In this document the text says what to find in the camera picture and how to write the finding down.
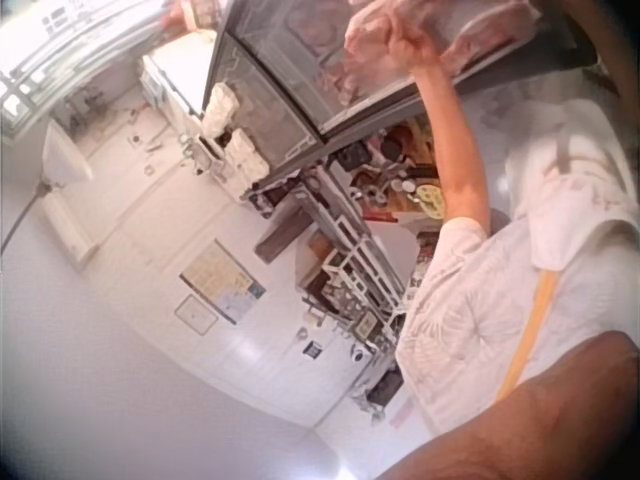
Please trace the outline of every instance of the hand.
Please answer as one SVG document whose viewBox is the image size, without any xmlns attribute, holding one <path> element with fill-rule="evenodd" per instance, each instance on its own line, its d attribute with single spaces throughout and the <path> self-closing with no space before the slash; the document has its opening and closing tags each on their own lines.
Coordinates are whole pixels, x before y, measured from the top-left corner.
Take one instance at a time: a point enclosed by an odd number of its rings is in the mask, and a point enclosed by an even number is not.
<svg viewBox="0 0 640 480">
<path fill-rule="evenodd" d="M 419 28 L 403 22 L 394 13 L 389 15 L 391 31 L 387 48 L 400 67 L 410 73 L 440 64 L 433 40 Z"/>
</svg>

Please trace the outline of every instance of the person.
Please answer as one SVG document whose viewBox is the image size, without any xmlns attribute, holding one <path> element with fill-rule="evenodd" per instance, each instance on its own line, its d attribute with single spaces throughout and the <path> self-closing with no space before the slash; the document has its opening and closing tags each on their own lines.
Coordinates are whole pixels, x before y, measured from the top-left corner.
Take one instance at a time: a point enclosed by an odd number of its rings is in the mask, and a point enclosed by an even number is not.
<svg viewBox="0 0 640 480">
<path fill-rule="evenodd" d="M 596 48 L 615 44 L 593 2 L 567 1 L 595 22 Z M 382 478 L 590 478 L 638 422 L 638 203 L 624 151 L 588 100 L 516 106 L 512 222 L 489 237 L 483 161 L 451 79 L 428 35 L 389 17 L 446 214 L 396 353 L 438 438 Z M 611 65 L 614 80 L 628 73 Z M 637 83 L 617 83 L 637 119 Z"/>
</svg>

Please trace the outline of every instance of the poster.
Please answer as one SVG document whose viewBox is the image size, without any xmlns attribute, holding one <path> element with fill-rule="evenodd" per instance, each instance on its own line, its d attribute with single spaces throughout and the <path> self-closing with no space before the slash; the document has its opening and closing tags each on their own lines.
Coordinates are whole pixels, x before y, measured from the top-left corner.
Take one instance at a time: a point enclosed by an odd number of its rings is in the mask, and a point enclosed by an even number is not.
<svg viewBox="0 0 640 480">
<path fill-rule="evenodd" d="M 234 325 L 266 291 L 217 240 L 184 269 L 180 279 Z"/>
</svg>

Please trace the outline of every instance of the skin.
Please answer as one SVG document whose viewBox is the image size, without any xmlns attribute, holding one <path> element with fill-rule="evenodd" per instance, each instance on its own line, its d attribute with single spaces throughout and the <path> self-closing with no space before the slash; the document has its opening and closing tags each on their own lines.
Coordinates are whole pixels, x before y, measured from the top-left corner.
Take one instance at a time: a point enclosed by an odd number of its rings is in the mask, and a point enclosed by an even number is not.
<svg viewBox="0 0 640 480">
<path fill-rule="evenodd" d="M 637 122 L 633 50 L 595 2 L 563 4 L 591 36 Z M 488 231 L 482 160 L 451 81 L 423 32 L 395 18 L 390 22 L 389 53 L 414 75 L 432 124 L 447 220 L 470 217 Z M 381 479 L 591 478 L 638 425 L 639 362 L 637 347 L 622 333 L 587 340 L 472 421 L 416 450 Z"/>
</svg>

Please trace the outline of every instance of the display case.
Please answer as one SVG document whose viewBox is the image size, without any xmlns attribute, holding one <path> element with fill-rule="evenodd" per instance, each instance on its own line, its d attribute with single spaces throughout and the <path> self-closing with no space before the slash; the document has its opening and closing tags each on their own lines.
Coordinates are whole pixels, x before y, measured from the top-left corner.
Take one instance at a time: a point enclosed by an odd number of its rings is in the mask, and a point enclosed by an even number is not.
<svg viewBox="0 0 640 480">
<path fill-rule="evenodd" d="M 503 46 L 469 63 L 454 78 L 461 93 L 595 61 L 591 46 L 566 25 L 555 2 L 531 3 L 541 12 L 533 40 Z M 232 127 L 245 128 L 272 167 L 253 192 L 423 111 L 413 80 L 406 76 L 361 86 L 346 96 L 327 86 L 326 75 L 346 55 L 344 36 L 353 8 L 347 0 L 227 4 L 207 91 L 217 82 L 234 90 L 242 107 Z M 203 111 L 207 104 L 205 94 Z"/>
</svg>

